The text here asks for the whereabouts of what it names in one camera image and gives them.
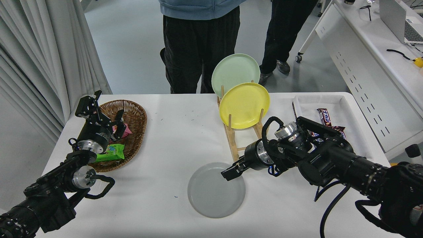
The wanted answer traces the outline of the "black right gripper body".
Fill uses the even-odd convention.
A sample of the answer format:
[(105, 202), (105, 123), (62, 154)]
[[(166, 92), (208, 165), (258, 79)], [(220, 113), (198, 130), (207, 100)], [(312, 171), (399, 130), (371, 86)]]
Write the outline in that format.
[(255, 170), (265, 168), (265, 149), (263, 142), (258, 140), (245, 148), (244, 159), (246, 166)]

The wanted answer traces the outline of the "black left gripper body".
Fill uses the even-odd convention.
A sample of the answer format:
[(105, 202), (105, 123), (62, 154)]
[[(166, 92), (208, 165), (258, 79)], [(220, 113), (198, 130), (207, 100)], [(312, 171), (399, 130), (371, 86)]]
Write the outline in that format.
[(105, 124), (86, 122), (78, 136), (78, 148), (80, 150), (106, 150), (111, 138), (111, 120), (103, 120)]

